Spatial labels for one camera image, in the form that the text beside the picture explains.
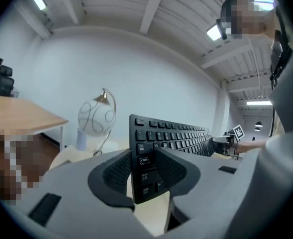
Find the grey cylinder container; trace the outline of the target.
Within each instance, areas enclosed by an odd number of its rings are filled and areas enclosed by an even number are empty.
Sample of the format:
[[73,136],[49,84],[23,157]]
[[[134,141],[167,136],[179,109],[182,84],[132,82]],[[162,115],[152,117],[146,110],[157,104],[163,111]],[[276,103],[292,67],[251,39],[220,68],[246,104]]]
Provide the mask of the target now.
[[78,131],[77,131],[76,149],[78,151],[85,151],[87,149],[87,135],[80,128],[78,128]]

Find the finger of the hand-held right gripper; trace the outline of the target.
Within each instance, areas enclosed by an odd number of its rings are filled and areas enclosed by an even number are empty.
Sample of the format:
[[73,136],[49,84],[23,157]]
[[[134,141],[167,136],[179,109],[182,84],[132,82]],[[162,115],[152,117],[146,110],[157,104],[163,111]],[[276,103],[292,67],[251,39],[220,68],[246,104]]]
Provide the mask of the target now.
[[228,136],[219,136],[212,138],[214,152],[222,155],[228,155]]

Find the rectangular ceiling light panel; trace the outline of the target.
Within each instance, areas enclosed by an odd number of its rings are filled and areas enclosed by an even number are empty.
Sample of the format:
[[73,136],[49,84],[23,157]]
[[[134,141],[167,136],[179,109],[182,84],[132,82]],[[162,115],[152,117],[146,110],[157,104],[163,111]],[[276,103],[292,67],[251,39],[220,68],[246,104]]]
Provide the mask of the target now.
[[212,27],[210,27],[206,33],[212,41],[216,41],[221,38],[221,33],[217,24],[214,24]]
[[271,11],[275,7],[275,0],[254,0],[253,4],[262,11]]

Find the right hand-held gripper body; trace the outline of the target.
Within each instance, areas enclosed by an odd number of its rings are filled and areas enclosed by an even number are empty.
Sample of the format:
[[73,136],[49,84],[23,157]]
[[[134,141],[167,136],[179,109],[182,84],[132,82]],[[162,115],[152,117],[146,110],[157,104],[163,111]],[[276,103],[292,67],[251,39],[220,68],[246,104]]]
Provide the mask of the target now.
[[235,126],[225,132],[224,135],[228,139],[224,154],[227,156],[239,156],[236,147],[239,141],[245,136],[242,126],[240,124]]

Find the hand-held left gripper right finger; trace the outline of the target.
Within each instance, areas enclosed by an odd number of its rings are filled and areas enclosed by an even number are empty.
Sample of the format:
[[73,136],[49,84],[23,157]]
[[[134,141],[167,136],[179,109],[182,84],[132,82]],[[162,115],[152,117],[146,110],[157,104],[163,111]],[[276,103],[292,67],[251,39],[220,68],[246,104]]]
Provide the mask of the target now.
[[156,168],[170,192],[169,215],[179,226],[161,239],[226,239],[248,190],[242,161],[156,150]]

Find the person's right forearm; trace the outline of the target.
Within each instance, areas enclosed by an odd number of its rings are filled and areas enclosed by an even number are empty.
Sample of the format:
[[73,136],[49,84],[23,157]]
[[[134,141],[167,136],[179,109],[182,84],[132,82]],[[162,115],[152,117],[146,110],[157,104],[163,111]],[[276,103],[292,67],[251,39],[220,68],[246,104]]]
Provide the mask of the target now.
[[254,141],[240,141],[236,144],[235,153],[246,153],[252,149],[262,148],[263,146],[265,146],[268,140],[269,138]]

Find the round cream table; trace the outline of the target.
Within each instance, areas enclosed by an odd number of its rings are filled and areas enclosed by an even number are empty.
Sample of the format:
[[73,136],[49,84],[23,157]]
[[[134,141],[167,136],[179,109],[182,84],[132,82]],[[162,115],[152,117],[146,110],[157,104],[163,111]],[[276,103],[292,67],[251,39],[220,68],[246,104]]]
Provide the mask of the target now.
[[[52,161],[50,169],[65,163],[74,163],[91,158],[93,154],[88,150],[78,151],[74,146],[68,146],[62,150]],[[229,183],[231,174],[219,171],[218,168],[225,165],[238,168],[240,161],[234,161],[230,157],[214,154],[212,157],[202,157],[192,154],[181,153],[178,158],[191,161],[199,165],[202,186],[198,192],[191,191],[194,197],[193,204],[187,207],[187,211],[197,214],[203,209],[210,207],[221,191]],[[153,236],[160,236],[165,232],[165,226],[170,216],[169,196],[166,192],[148,202],[135,206],[134,216]]]

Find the white box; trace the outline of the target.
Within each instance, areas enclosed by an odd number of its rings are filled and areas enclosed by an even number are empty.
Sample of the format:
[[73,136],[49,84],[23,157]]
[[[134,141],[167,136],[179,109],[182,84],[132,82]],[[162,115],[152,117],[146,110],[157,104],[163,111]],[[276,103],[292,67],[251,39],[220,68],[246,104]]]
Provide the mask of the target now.
[[129,141],[128,140],[121,140],[121,141],[111,141],[107,140],[102,147],[102,153],[109,153],[113,151],[123,150],[129,148]]

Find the wooden desk with white legs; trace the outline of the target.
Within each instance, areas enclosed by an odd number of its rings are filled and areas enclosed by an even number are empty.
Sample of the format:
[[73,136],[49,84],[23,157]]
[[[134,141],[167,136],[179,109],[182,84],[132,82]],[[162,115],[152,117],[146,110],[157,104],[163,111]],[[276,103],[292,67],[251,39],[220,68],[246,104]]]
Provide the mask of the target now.
[[64,125],[68,120],[26,99],[0,96],[0,135],[37,135],[60,129],[60,150],[64,145]]

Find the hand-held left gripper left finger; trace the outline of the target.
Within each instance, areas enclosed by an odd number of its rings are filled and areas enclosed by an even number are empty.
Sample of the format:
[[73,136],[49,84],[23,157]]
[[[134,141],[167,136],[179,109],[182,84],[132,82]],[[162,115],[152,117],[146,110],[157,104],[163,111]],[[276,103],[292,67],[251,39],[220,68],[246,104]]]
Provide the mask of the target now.
[[47,171],[20,200],[4,204],[33,239],[152,239],[135,218],[126,195],[129,149],[114,151]]

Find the person's light shirt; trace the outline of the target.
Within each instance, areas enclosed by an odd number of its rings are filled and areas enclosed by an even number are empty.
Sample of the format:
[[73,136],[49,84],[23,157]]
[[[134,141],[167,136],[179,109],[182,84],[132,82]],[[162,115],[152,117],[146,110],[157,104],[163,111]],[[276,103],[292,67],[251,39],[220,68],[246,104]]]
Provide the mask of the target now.
[[274,7],[271,101],[274,133],[258,157],[247,193],[227,231],[227,239],[293,236],[293,21]]

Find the black keyboard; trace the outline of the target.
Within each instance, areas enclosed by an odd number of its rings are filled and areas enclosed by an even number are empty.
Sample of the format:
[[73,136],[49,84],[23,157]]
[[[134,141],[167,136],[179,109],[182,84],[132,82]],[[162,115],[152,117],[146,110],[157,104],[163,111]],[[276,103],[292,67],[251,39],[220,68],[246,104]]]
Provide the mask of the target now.
[[132,193],[136,204],[149,201],[167,191],[156,169],[155,151],[159,147],[187,154],[212,156],[207,128],[131,114],[129,145],[132,153]]

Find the black office chair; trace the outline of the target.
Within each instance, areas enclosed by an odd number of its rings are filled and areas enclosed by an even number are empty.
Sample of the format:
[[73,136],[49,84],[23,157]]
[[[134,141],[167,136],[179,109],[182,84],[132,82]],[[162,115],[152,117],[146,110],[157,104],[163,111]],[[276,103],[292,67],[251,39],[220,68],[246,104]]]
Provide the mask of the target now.
[[0,96],[9,97],[13,90],[14,79],[12,78],[12,68],[0,66]]

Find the white globe table lamp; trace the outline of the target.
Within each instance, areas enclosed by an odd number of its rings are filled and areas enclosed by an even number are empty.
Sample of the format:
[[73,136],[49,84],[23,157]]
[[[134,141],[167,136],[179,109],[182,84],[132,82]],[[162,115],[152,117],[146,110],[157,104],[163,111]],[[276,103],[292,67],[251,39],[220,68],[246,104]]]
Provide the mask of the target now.
[[106,88],[93,99],[84,102],[78,112],[78,125],[82,132],[92,137],[103,137],[93,156],[102,154],[102,148],[108,140],[116,122],[116,101]]

